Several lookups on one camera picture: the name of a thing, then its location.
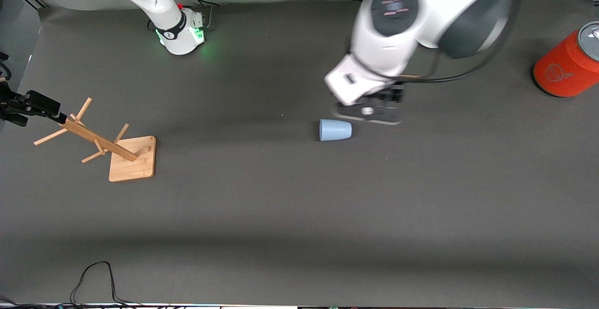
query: gray table surface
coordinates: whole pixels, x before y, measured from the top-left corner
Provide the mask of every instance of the gray table surface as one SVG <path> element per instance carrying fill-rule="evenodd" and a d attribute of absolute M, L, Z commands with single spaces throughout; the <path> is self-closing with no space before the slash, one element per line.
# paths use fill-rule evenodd
<path fill-rule="evenodd" d="M 331 117 L 323 77 L 357 2 L 228 5 L 207 44 L 169 55 L 138 10 L 54 9 L 21 92 L 107 137 L 159 140 L 156 176 L 112 184 L 109 156 L 42 118 L 0 133 L 0 293 L 62 302 L 113 263 L 143 302 L 584 307 L 599 305 L 599 87 L 541 93 L 530 67 L 591 21 L 591 0 L 524 0 L 483 70 L 408 85 L 399 126 Z M 411 71 L 426 70 L 430 51 Z M 443 60 L 456 74 L 477 59 Z M 79 300 L 109 302 L 93 270 Z"/>

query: wooden mug tree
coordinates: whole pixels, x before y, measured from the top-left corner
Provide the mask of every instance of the wooden mug tree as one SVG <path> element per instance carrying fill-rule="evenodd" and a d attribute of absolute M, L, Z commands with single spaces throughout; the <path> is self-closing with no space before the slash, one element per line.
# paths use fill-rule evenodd
<path fill-rule="evenodd" d="M 156 163 L 156 137 L 145 136 L 139 138 L 121 139 L 124 132 L 127 131 L 129 124 L 125 124 L 118 133 L 118 136 L 111 142 L 109 139 L 100 136 L 90 130 L 81 122 L 83 114 L 88 110 L 92 99 L 88 97 L 79 110 L 77 115 L 71 113 L 71 119 L 66 119 L 64 124 L 59 124 L 61 130 L 49 134 L 42 139 L 34 142 L 34 145 L 45 143 L 48 140 L 56 138 L 63 133 L 73 132 L 82 138 L 96 144 L 98 152 L 84 158 L 81 162 L 105 155 L 108 151 L 112 152 L 110 159 L 109 180 L 112 182 L 141 179 L 154 176 L 154 167 Z"/>

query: blue cup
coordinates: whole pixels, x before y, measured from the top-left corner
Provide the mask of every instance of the blue cup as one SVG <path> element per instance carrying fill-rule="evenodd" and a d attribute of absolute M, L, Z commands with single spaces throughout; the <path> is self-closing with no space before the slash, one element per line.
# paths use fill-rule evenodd
<path fill-rule="evenodd" d="M 334 119 L 321 119 L 321 142 L 351 137 L 351 123 Z"/>

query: orange can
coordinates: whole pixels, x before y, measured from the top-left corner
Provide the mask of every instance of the orange can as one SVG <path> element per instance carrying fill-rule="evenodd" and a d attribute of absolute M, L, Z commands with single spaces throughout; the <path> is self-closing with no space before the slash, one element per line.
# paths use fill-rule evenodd
<path fill-rule="evenodd" d="M 533 76 L 558 97 L 576 96 L 599 82 L 599 22 L 572 32 L 534 65 Z"/>

